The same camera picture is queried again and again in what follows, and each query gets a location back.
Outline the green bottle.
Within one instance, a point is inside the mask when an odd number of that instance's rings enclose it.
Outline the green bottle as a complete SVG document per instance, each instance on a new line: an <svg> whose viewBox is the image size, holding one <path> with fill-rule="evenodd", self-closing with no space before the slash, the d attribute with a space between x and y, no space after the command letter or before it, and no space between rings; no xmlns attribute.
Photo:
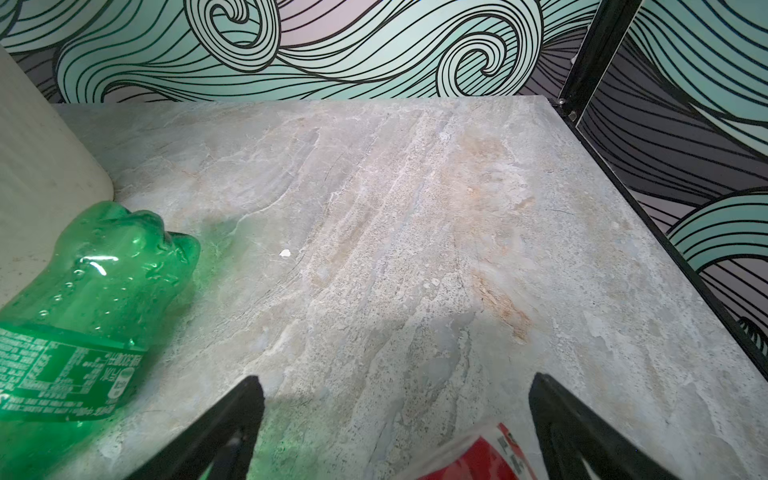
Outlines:
<svg viewBox="0 0 768 480"><path fill-rule="evenodd" d="M108 417L159 341L201 254L147 210L104 201L80 213L48 266L1 310L1 418Z"/></svg>

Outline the red label plastic bottle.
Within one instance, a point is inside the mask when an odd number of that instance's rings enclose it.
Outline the red label plastic bottle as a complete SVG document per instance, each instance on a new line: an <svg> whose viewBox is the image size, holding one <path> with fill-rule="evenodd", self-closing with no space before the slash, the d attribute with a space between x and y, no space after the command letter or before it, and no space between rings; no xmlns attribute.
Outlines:
<svg viewBox="0 0 768 480"><path fill-rule="evenodd" d="M519 480L537 477L510 430L486 423L418 456L395 479Z"/></svg>

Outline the cream waste bin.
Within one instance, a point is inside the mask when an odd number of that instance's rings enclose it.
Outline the cream waste bin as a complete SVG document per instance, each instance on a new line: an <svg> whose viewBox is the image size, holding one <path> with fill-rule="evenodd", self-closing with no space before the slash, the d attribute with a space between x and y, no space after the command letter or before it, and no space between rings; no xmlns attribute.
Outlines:
<svg viewBox="0 0 768 480"><path fill-rule="evenodd" d="M113 199L106 171L2 51L1 303L42 272L78 214Z"/></svg>

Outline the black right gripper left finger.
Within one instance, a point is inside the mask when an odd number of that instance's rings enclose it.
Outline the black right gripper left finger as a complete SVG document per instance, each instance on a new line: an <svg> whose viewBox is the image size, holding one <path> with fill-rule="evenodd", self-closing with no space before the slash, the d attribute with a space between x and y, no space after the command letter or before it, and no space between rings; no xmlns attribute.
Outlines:
<svg viewBox="0 0 768 480"><path fill-rule="evenodd" d="M259 378L248 376L129 477L244 479L264 412Z"/></svg>

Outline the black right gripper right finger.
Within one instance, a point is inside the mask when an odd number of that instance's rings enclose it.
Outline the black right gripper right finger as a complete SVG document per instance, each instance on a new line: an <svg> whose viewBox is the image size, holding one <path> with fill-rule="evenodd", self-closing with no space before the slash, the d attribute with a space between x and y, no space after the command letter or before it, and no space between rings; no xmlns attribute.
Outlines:
<svg viewBox="0 0 768 480"><path fill-rule="evenodd" d="M673 479L554 377L536 373L529 407L551 479Z"/></svg>

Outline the black corner frame post right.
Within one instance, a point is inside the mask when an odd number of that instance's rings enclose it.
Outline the black corner frame post right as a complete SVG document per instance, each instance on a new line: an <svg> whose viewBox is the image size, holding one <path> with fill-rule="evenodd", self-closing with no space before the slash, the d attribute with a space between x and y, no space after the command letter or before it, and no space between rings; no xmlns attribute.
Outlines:
<svg viewBox="0 0 768 480"><path fill-rule="evenodd" d="M599 86L642 0L603 0L557 100L561 115L576 126Z"/></svg>

